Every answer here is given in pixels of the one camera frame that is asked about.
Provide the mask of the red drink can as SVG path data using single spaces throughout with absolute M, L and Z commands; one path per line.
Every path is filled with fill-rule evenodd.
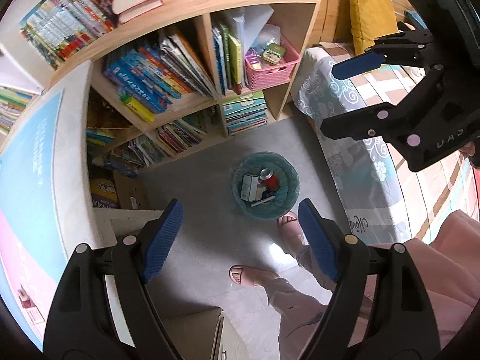
M 259 180 L 269 191 L 276 192 L 281 188 L 277 176 L 270 168 L 264 168 L 261 170 L 259 174 Z

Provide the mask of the yellow pillow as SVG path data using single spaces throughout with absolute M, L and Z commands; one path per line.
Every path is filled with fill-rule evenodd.
M 350 0 L 350 21 L 355 55 L 374 45 L 374 39 L 397 33 L 391 0 Z

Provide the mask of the tall white gold-edged box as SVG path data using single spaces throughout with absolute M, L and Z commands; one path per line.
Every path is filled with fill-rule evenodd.
M 266 187 L 263 185 L 260 177 L 253 174 L 245 174 L 241 181 L 241 200 L 247 203 L 258 202 L 262 199 Z

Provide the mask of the wooden bookshelf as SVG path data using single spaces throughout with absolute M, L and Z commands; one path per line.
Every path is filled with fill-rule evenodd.
M 253 91 L 249 49 L 280 62 L 283 35 L 300 57 L 318 0 L 162 0 L 125 24 L 93 0 L 14 0 L 1 18 L 1 53 L 47 91 L 78 80 L 128 121 L 113 136 L 88 127 L 97 165 L 136 172 L 189 155 L 283 116 L 289 81 Z

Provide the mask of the pink plastic basket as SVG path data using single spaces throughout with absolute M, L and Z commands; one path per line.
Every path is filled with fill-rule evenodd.
M 253 49 L 249 49 L 244 59 L 247 87 L 253 91 L 267 89 L 287 83 L 301 57 L 295 47 L 283 35 L 280 45 L 285 49 L 280 62 L 269 65 Z

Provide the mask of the pink blue marathon towel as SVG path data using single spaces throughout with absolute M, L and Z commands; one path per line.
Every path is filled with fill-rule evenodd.
M 49 96 L 1 154 L 1 298 L 37 348 L 67 263 L 53 190 L 63 94 Z

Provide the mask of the cardboard box under desk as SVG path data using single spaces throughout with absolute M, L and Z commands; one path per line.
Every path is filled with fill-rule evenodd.
M 97 173 L 90 177 L 93 206 L 123 210 L 150 210 L 146 189 L 141 181 L 118 172 Z

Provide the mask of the person right foot sandal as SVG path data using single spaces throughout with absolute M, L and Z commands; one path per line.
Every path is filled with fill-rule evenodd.
M 297 216 L 288 212 L 279 217 L 277 219 L 277 229 L 286 246 L 287 253 L 296 258 L 305 245 L 304 233 Z

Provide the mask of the person left foot sandal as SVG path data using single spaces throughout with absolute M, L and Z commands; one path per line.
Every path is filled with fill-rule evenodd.
M 264 287 L 269 281 L 278 279 L 279 275 L 255 267 L 235 265 L 230 267 L 229 277 L 233 283 L 244 287 Z

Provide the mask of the teal trash basket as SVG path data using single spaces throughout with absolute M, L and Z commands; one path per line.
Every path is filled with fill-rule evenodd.
M 241 210 L 256 219 L 277 219 L 299 196 L 299 176 L 281 155 L 258 152 L 241 160 L 233 173 L 233 196 Z

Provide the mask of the person foot sandal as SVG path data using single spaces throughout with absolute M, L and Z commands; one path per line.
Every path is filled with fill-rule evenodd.
M 304 233 L 297 216 L 288 212 L 279 217 L 277 219 L 277 229 L 286 246 L 287 253 L 296 258 L 305 245 Z
M 235 265 L 230 267 L 229 277 L 233 283 L 244 287 L 264 287 L 269 281 L 278 279 L 279 275 L 255 267 Z

